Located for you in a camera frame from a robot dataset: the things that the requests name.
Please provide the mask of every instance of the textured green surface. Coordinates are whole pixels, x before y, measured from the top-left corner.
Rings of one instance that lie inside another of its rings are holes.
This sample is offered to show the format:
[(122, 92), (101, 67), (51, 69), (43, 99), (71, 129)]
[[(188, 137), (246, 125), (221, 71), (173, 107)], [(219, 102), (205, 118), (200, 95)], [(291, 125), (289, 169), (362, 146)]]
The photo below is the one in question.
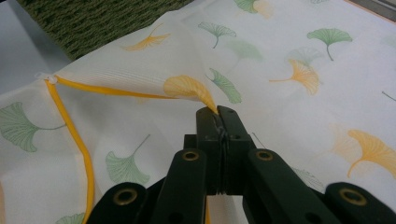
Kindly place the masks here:
[(77, 59), (121, 36), (151, 25), (192, 0), (18, 0), (64, 50)]

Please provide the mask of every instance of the fabric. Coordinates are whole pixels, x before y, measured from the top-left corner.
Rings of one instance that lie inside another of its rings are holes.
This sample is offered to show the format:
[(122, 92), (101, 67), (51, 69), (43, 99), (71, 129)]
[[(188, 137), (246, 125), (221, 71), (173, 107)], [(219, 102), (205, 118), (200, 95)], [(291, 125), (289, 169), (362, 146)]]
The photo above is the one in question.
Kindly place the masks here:
[(70, 59), (77, 59), (120, 36), (151, 25), (184, 1), (18, 0)]
[[(395, 75), (395, 24), (347, 2), (194, 2), (43, 76), (48, 88), (0, 97), (6, 223), (81, 223), (89, 208), (53, 88), (89, 151), (95, 202), (164, 177), (206, 104), (236, 110), (309, 187), (353, 183), (395, 211)], [(209, 198), (212, 222), (247, 223), (240, 203)]]

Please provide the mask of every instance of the green cushion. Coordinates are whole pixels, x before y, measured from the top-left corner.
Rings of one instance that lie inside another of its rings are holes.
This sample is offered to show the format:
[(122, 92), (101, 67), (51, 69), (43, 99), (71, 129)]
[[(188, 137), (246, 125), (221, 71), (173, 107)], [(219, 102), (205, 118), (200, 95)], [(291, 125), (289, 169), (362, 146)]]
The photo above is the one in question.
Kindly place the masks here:
[(151, 25), (192, 0), (18, 0), (75, 60), (106, 43)]

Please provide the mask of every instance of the white fabric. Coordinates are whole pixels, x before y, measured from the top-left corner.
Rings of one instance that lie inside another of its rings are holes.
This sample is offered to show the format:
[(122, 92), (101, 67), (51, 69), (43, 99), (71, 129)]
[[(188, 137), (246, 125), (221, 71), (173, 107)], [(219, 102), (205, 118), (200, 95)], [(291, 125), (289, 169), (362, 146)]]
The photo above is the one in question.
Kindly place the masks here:
[[(238, 112), (258, 147), (280, 154), (310, 187), (323, 191), (333, 182), (353, 183), (369, 190), (395, 211), (396, 170), (377, 157), (372, 161), (359, 160), (364, 150), (385, 146), (390, 150), (390, 164), (396, 163), (393, 134), (396, 102), (392, 99), (396, 97), (396, 44), (392, 42), (396, 39), (396, 25), (343, 1), (260, 0), (254, 7), (259, 9), (259, 3), (264, 7), (257, 13), (244, 11), (235, 2), (238, 1), (200, 1), (193, 7), (169, 12), (149, 28), (120, 38), (56, 74), (87, 85), (165, 96), (166, 79), (193, 77), (210, 89), (217, 105)], [(216, 25), (227, 33), (220, 35), (218, 42), (208, 31)], [(169, 36), (144, 49), (122, 48), (139, 43), (154, 28), (153, 35)], [(322, 40), (312, 37), (311, 33), (320, 29), (341, 31), (348, 36), (331, 43), (327, 50)], [(314, 78), (309, 82), (273, 81), (291, 78), (293, 66)], [(209, 80), (214, 78), (215, 71), (233, 83), (234, 89), (222, 87), (229, 97)], [(145, 101), (62, 86), (59, 89), (91, 152), (96, 200), (116, 184), (106, 163), (111, 152), (116, 158), (128, 158), (141, 145), (134, 154), (144, 180), (141, 184), (147, 187), (162, 178), (174, 153), (182, 149), (184, 134), (195, 133), (195, 111), (204, 106), (185, 100)], [(37, 126), (42, 121), (46, 121), (42, 127), (62, 125), (40, 81), (3, 95), (0, 109), (15, 102), (23, 102), (26, 114), (33, 111), (39, 116), (33, 122)], [(53, 122), (49, 122), (50, 115), (45, 111), (53, 111)], [(38, 148), (34, 153), (46, 153), (45, 162), (31, 163), (30, 159), (13, 156), (15, 153), (27, 157), (32, 153), (0, 136), (0, 181), (6, 198), (6, 222), (26, 223), (29, 219), (29, 223), (54, 223), (62, 217), (83, 213), (84, 169), (66, 129), (37, 131), (34, 143)], [(62, 153), (45, 149), (54, 145)], [(68, 183), (76, 184), (74, 187), (62, 185), (65, 179), (52, 179), (61, 173), (58, 169), (62, 163), (58, 160), (64, 161), (62, 174), (67, 175), (71, 181)], [(33, 177), (36, 175), (32, 172), (43, 172), (40, 169), (44, 167), (51, 175)], [(42, 207), (36, 206), (43, 186), (44, 193), (50, 195), (60, 185), (68, 197), (57, 194), (56, 201), (51, 197), (50, 202), (59, 202), (59, 208), (45, 203), (48, 210), (43, 212)], [(22, 199), (28, 212), (17, 214), (13, 208)], [(227, 201), (222, 209), (219, 205), (212, 208), (229, 212), (227, 217), (220, 216), (224, 223), (246, 223), (239, 198), (210, 200), (213, 204)]]

